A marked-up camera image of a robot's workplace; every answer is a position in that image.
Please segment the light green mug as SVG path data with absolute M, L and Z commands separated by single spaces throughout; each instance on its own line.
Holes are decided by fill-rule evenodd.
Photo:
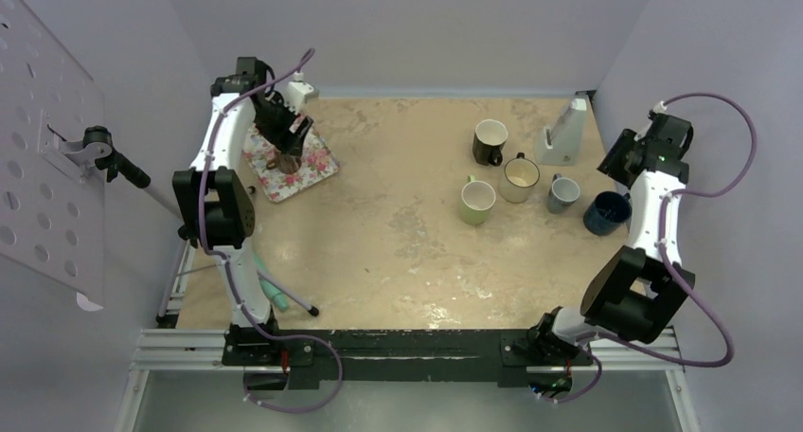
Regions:
M 467 225 L 485 223 L 496 203 L 497 194 L 491 184 L 469 175 L 460 192 L 459 217 Z

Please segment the dark blue mug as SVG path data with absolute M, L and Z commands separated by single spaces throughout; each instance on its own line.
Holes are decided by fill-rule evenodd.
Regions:
M 604 237 L 613 234 L 632 216 L 630 194 L 604 191 L 597 195 L 583 214 L 583 224 L 592 234 Z

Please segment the glossy black mug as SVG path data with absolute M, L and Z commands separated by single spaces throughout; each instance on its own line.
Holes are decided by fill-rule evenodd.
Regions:
M 495 119 L 484 119 L 474 129 L 472 156 L 482 166 L 498 167 L 503 163 L 503 148 L 509 132 L 504 123 Z

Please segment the grey blue mug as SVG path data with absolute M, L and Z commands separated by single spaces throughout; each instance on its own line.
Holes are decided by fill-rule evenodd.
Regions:
M 555 173 L 548 191 L 547 211 L 551 214 L 564 213 L 577 202 L 580 194 L 580 186 L 576 181 Z

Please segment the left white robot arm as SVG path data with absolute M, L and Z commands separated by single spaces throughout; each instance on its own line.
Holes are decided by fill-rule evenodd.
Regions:
M 242 145 L 262 114 L 265 93 L 300 74 L 309 49 L 291 71 L 270 76 L 266 63 L 241 57 L 234 74 L 210 87 L 212 115 L 202 148 L 190 167 L 176 171 L 172 187 L 182 216 L 182 239 L 201 247 L 216 263 L 227 287 L 232 322 L 224 334 L 225 366 L 277 366 L 283 370 L 312 364 L 315 343 L 305 335 L 282 335 L 273 304 L 261 288 L 250 238 L 256 213 L 237 175 Z

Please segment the dark brown mug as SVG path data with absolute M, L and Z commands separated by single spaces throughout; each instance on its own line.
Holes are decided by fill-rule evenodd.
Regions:
M 301 155 L 274 151 L 274 155 L 267 161 L 266 169 L 289 175 L 297 173 L 302 165 L 303 157 Z

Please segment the beige cream mug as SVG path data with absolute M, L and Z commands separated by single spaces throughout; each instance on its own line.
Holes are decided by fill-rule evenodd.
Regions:
M 524 153 L 517 153 L 505 164 L 498 191 L 507 202 L 520 204 L 529 199 L 540 179 L 537 164 Z

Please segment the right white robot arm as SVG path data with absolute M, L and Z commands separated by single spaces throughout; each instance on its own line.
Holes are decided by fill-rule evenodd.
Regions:
M 582 341 L 616 337 L 649 344 L 687 299 L 672 278 L 676 270 L 689 287 L 677 246 L 678 190 L 685 189 L 684 162 L 693 127 L 687 120 L 651 111 L 646 130 L 622 131 L 598 170 L 627 187 L 627 242 L 590 282 L 577 308 L 558 307 L 527 332 L 527 348 L 553 363 L 579 354 Z

